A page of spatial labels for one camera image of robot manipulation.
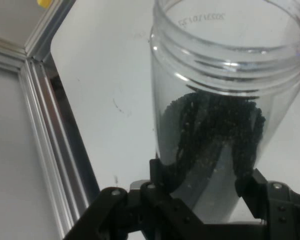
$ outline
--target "jar rim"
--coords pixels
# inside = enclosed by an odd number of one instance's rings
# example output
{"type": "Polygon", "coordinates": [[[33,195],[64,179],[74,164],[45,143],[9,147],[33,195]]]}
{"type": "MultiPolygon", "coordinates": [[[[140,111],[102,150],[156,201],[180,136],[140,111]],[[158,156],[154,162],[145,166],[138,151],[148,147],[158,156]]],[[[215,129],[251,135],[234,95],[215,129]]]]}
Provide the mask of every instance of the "jar rim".
{"type": "MultiPolygon", "coordinates": [[[[279,7],[280,9],[282,9],[283,11],[285,11],[287,14],[289,14],[289,12],[287,12],[282,6],[279,6],[278,4],[273,3],[272,0],[266,0],[267,2],[274,4],[275,6],[279,7]]],[[[300,13],[300,7],[296,7],[298,3],[296,3],[294,1],[295,4],[293,4],[293,8],[295,10],[297,10],[300,13]]],[[[179,33],[185,35],[187,38],[191,38],[193,40],[195,40],[196,42],[200,43],[200,44],[205,44],[205,45],[211,45],[215,48],[219,48],[219,49],[225,49],[225,50],[230,50],[230,51],[236,51],[238,49],[240,49],[242,52],[248,52],[251,49],[255,49],[255,48],[259,48],[259,49],[263,49],[263,51],[269,53],[271,51],[276,51],[277,53],[280,51],[285,51],[286,49],[289,49],[291,47],[295,48],[298,45],[300,45],[300,41],[298,42],[294,42],[294,43],[290,43],[290,44],[282,44],[282,45],[278,45],[278,46],[270,46],[270,47],[255,47],[255,46],[232,46],[232,45],[227,45],[227,44],[221,44],[218,42],[214,42],[214,41],[210,41],[210,40],[206,40],[204,38],[200,38],[198,36],[195,36],[193,34],[191,34],[190,32],[187,32],[185,30],[183,30],[182,28],[180,28],[178,25],[176,25],[166,14],[166,12],[163,9],[162,4],[160,3],[160,0],[155,0],[155,5],[157,6],[157,9],[159,10],[160,16],[163,17],[163,19],[170,25],[172,26],[176,31],[178,31],[179,33]]]]}

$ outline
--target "black granules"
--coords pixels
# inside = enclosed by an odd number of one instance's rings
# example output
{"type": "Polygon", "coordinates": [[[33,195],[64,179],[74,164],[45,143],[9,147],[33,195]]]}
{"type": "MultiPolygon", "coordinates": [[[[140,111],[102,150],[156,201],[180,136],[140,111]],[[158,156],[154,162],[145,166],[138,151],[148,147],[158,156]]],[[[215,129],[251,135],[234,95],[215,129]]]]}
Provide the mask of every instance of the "black granules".
{"type": "Polygon", "coordinates": [[[201,192],[221,158],[232,161],[237,179],[245,177],[253,170],[264,122],[246,98],[197,91],[173,101],[158,123],[162,166],[156,181],[169,192],[184,183],[201,192]]]}

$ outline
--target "white surface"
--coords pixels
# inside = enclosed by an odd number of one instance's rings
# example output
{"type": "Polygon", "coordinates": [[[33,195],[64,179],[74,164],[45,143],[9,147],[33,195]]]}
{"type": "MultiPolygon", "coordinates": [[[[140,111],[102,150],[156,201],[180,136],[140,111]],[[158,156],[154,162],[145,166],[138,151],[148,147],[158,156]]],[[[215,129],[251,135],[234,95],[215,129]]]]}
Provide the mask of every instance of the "white surface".
{"type": "Polygon", "coordinates": [[[79,0],[51,51],[101,189],[149,179],[153,1],[79,0]]]}
{"type": "MultiPolygon", "coordinates": [[[[57,32],[52,55],[101,188],[148,178],[154,157],[148,36],[150,0],[80,0],[57,32]]],[[[300,193],[300,94],[259,169],[300,193]]],[[[249,220],[239,204],[233,221],[249,220]]]]}
{"type": "Polygon", "coordinates": [[[59,239],[22,89],[0,70],[0,240],[59,239]]]}
{"type": "Polygon", "coordinates": [[[23,47],[43,13],[37,0],[0,0],[0,38],[23,47]]]}

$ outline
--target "black mechanical arm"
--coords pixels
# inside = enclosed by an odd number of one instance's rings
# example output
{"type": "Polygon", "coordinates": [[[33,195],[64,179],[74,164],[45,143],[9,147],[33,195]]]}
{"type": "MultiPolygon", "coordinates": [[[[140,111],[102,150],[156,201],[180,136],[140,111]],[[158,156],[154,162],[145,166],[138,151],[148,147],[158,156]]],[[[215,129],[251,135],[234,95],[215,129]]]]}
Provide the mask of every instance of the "black mechanical arm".
{"type": "Polygon", "coordinates": [[[129,193],[101,191],[65,240],[125,240],[135,231],[147,240],[300,240],[300,194],[258,170],[237,181],[236,190],[263,224],[204,224],[183,201],[146,182],[129,193]]]}

